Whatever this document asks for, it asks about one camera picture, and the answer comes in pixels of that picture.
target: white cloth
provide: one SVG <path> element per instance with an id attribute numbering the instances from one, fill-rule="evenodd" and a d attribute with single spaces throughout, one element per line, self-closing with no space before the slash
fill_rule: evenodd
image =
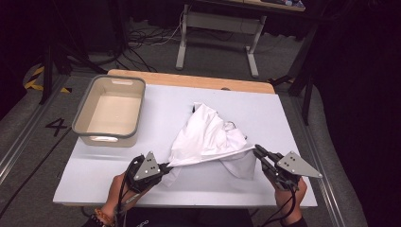
<path id="1" fill-rule="evenodd" d="M 195 103 L 195 112 L 179 132 L 168 159 L 174 171 L 164 176 L 166 185 L 178 177 L 178 166 L 220 160 L 238 178 L 251 179 L 256 158 L 245 136 L 233 122 L 224 122 L 218 112 L 203 103 Z"/>

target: yellow tape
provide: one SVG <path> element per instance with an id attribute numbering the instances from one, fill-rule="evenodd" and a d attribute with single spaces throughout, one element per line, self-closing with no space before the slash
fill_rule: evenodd
<path id="1" fill-rule="evenodd" d="M 34 89 L 38 91 L 43 91 L 44 87 L 42 85 L 36 85 L 36 79 L 39 77 L 39 75 L 44 71 L 44 66 L 39 67 L 38 69 L 35 70 L 33 75 L 30 77 L 29 81 L 26 83 L 24 86 L 26 89 Z M 72 88 L 61 88 L 61 92 L 63 93 L 72 93 L 73 89 Z"/>

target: gray carpet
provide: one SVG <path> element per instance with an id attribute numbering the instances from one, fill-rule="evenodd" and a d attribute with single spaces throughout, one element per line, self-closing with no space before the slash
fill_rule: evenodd
<path id="1" fill-rule="evenodd" d="M 213 34 L 221 38 L 230 36 L 230 34 L 221 32 Z M 267 81 L 269 78 L 278 78 L 287 73 L 302 44 L 295 42 L 292 37 L 262 36 L 255 52 L 260 78 L 253 79 L 250 76 L 250 69 L 243 50 L 244 42 L 249 39 L 250 37 L 239 34 L 233 35 L 228 42 L 222 42 L 204 32 L 193 32 L 188 37 L 182 71 L 175 69 L 179 47 L 177 41 L 172 40 L 163 45 L 143 45 L 137 49 L 137 53 L 148 65 L 161 73 Z M 135 58 L 129 51 L 126 53 L 129 57 Z M 107 57 L 91 56 L 94 61 L 104 58 Z M 128 60 L 123 57 L 119 59 L 124 65 L 134 70 Z M 146 67 L 138 66 L 145 71 Z M 116 62 L 103 66 L 107 70 L 117 67 L 121 68 Z M 11 195 L 66 132 L 66 130 L 61 130 L 55 137 L 55 130 L 46 128 L 45 125 L 59 118 L 65 119 L 64 125 L 71 125 L 80 98 L 95 75 L 88 69 L 75 67 L 72 76 L 63 84 L 64 87 L 72 88 L 72 93 L 57 93 L 55 99 L 45 108 L 44 113 L 38 116 L 39 121 L 32 129 L 33 133 L 24 145 L 21 155 L 0 184 L 0 209 L 3 209 Z M 316 89 L 313 91 L 309 126 L 306 127 L 299 114 L 302 97 L 288 96 L 287 88 L 288 84 L 282 84 L 276 88 L 276 92 L 282 100 L 299 151 L 312 165 L 322 166 L 326 178 L 326 181 L 311 180 L 312 188 L 309 190 L 314 191 L 319 206 L 304 210 L 304 216 L 309 226 L 367 226 L 357 196 L 343 172 L 331 143 L 319 92 Z M 42 108 L 37 105 L 41 94 L 40 91 L 29 90 L 24 99 L 0 121 L 2 132 L 0 157 L 2 160 L 13 153 L 14 150 L 10 148 L 18 147 L 14 142 L 19 139 L 24 127 L 29 124 L 29 118 L 35 110 Z M 12 202 L 3 218 L 0 219 L 0 226 L 80 226 L 85 222 L 86 217 L 81 214 L 78 207 L 68 207 L 52 202 L 61 174 L 77 139 L 78 136 L 72 131 L 65 136 Z M 318 160 L 316 160 L 317 156 L 313 150 L 318 153 Z M 85 209 L 89 213 L 92 212 L 92 207 Z M 261 208 L 253 216 L 254 225 L 263 223 L 274 211 L 275 208 Z"/>

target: beige plastic tub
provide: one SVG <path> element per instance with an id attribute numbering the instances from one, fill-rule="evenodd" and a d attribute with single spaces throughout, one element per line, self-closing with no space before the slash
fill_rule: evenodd
<path id="1" fill-rule="evenodd" d="M 87 145 L 132 147 L 145 87 L 140 78 L 95 77 L 78 107 L 73 130 Z"/>

